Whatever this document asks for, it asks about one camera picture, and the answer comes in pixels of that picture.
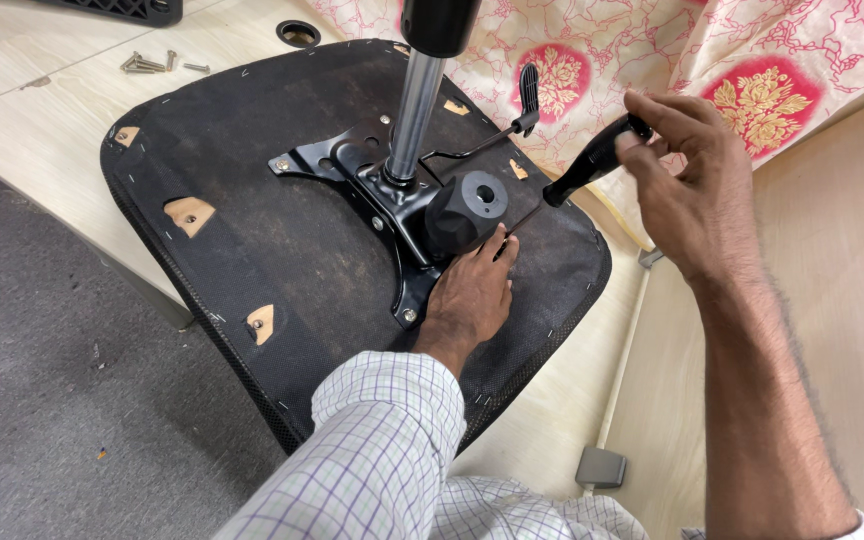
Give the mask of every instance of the white checkered shirt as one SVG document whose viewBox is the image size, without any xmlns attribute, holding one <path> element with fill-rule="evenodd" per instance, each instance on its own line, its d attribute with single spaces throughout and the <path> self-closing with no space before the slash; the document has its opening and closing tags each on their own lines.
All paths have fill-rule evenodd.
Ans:
<svg viewBox="0 0 864 540">
<path fill-rule="evenodd" d="M 447 477 L 464 412 L 431 356 L 355 355 L 312 397 L 315 433 L 215 538 L 648 538 L 610 497 L 554 502 L 514 480 Z M 862 518 L 846 539 L 864 540 Z"/>
</svg>

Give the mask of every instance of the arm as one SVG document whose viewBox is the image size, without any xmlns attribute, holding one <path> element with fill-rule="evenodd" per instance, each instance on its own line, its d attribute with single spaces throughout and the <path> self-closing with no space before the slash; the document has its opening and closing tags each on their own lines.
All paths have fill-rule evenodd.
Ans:
<svg viewBox="0 0 864 540">
<path fill-rule="evenodd" d="M 705 333 L 709 538 L 833 538 L 859 517 L 835 474 L 780 294 L 763 268 L 752 166 L 706 100 L 626 94 L 662 138 L 625 133 L 646 230 L 695 294 Z M 659 163 L 684 153 L 672 177 Z"/>
<path fill-rule="evenodd" d="M 438 280 L 413 353 L 357 354 L 312 397 L 316 431 L 216 538 L 427 538 L 466 430 L 459 374 L 512 301 L 505 228 Z"/>
</svg>

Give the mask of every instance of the gray carpet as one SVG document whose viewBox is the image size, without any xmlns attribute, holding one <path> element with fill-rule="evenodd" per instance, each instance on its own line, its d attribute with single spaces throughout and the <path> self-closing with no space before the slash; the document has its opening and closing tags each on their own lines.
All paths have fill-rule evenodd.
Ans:
<svg viewBox="0 0 864 540">
<path fill-rule="evenodd" d="M 208 537 L 284 459 L 198 327 L 0 182 L 0 539 Z"/>
</svg>

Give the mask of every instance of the light wood desk surface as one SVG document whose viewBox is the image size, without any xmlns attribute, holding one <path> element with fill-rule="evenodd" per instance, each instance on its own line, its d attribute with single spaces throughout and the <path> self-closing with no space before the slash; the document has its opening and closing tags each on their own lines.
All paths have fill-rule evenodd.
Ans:
<svg viewBox="0 0 864 540">
<path fill-rule="evenodd" d="M 304 0 L 188 0 L 184 19 L 151 29 L 27 0 L 0 0 L 0 179 L 177 302 L 178 293 L 119 212 L 99 145 L 132 107 L 203 74 L 127 76 L 134 50 L 173 49 L 213 72 L 294 51 L 275 35 L 286 19 L 342 36 Z M 49 77 L 41 86 L 21 87 Z M 606 234 L 613 270 L 600 300 L 509 409 L 457 460 L 459 474 L 515 477 L 554 497 L 580 495 L 582 448 L 594 445 L 640 290 L 638 248 L 588 191 L 573 200 Z"/>
</svg>

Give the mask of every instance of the floral fabric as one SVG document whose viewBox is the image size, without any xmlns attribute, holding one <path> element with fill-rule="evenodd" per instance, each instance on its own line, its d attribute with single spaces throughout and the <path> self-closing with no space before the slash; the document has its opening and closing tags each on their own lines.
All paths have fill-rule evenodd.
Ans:
<svg viewBox="0 0 864 540">
<path fill-rule="evenodd" d="M 349 39 L 402 40 L 402 0 L 308 2 Z M 864 92 L 864 0 L 483 0 L 445 74 L 504 127 L 521 112 L 528 62 L 540 120 L 513 137 L 553 177 L 622 114 L 628 89 L 712 101 L 758 167 Z M 685 166 L 680 155 L 664 162 Z M 589 188 L 654 247 L 634 178 L 620 169 Z"/>
</svg>

